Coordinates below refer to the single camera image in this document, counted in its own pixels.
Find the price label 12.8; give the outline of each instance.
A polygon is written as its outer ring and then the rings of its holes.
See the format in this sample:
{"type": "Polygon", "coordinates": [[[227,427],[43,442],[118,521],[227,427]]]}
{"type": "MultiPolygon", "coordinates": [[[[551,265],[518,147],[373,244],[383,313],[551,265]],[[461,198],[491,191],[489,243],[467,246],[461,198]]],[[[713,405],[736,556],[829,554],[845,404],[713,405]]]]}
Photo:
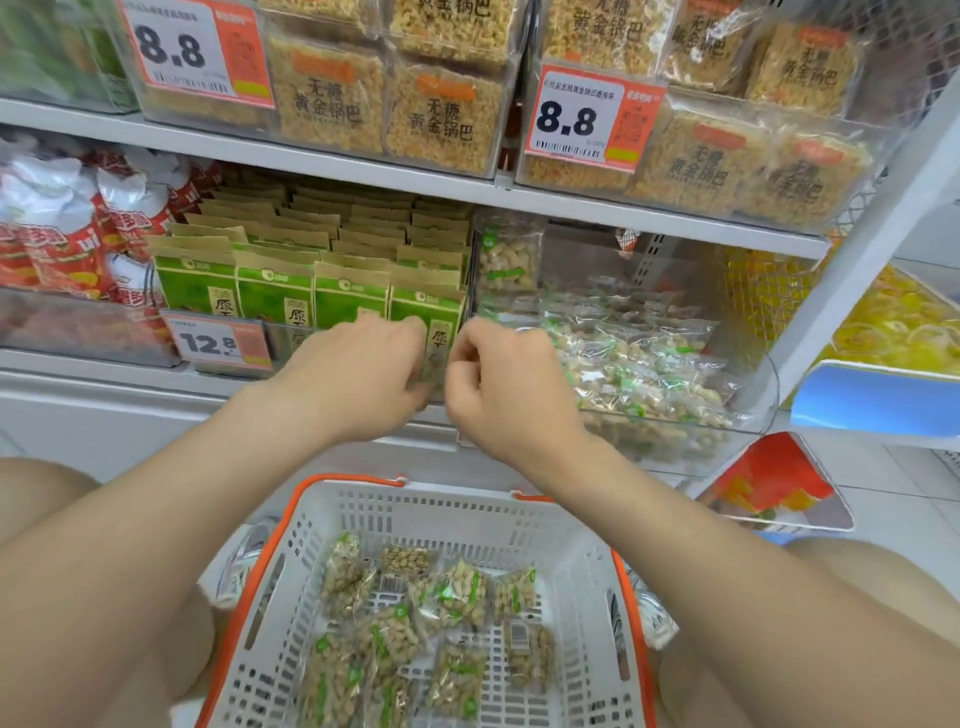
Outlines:
{"type": "Polygon", "coordinates": [[[271,370],[263,327],[223,316],[164,311],[163,320],[187,361],[271,370]]]}
{"type": "Polygon", "coordinates": [[[634,172],[663,86],[545,64],[525,151],[634,172]]]}
{"type": "Polygon", "coordinates": [[[274,105],[253,10],[214,0],[117,0],[151,86],[274,105]]]}

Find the white shopping basket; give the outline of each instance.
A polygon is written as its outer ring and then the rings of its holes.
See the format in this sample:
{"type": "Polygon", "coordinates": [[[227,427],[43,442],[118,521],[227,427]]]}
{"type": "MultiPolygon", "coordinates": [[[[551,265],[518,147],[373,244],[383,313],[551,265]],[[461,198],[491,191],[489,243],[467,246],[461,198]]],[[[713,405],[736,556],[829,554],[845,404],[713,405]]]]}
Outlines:
{"type": "MultiPolygon", "coordinates": [[[[251,570],[222,640],[200,728],[293,728],[299,681],[320,622],[326,547],[359,533],[363,555],[384,544],[428,546],[497,572],[537,567],[528,619],[557,642],[559,685],[533,695],[508,685],[503,629],[468,637],[489,650],[478,728],[655,728],[653,680],[629,577],[619,556],[549,498],[324,474],[304,480],[251,570]]],[[[374,593],[380,606],[400,595],[374,593]]],[[[400,669],[426,679],[433,656],[400,669]]],[[[420,711],[415,728],[450,721],[420,711]]]]}

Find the white shelf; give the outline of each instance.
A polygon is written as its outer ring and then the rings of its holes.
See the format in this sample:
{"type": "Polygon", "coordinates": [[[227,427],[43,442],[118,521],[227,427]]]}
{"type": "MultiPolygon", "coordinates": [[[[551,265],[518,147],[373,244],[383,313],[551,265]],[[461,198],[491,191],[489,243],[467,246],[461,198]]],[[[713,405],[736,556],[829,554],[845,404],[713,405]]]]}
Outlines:
{"type": "Polygon", "coordinates": [[[495,180],[476,180],[381,161],[342,157],[155,124],[146,121],[141,114],[110,116],[0,99],[0,123],[817,261],[822,260],[829,249],[829,243],[821,237],[518,187],[514,186],[509,174],[501,174],[495,180]]]}

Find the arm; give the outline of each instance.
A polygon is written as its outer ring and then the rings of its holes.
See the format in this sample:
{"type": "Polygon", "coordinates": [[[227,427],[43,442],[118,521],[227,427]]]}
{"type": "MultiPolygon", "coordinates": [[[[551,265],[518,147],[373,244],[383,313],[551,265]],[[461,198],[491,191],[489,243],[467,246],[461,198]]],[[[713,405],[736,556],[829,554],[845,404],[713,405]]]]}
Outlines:
{"type": "Polygon", "coordinates": [[[426,403],[407,387],[425,334],[364,316],[312,335],[273,379],[0,548],[0,722],[91,725],[250,512],[317,452],[426,403]]]}
{"type": "Polygon", "coordinates": [[[472,442],[619,551],[754,725],[956,723],[960,650],[588,435],[542,332],[469,322],[446,402],[472,442]]]}

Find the orange price tag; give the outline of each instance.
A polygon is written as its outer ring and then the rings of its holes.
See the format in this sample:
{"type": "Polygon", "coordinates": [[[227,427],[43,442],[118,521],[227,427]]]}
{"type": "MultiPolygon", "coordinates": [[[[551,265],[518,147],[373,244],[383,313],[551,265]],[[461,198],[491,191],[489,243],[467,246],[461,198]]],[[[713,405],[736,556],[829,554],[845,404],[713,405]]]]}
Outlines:
{"type": "Polygon", "coordinates": [[[666,87],[546,64],[525,150],[634,172],[666,87]]]}
{"type": "Polygon", "coordinates": [[[272,108],[256,14],[215,0],[116,0],[147,85],[272,108]]]}

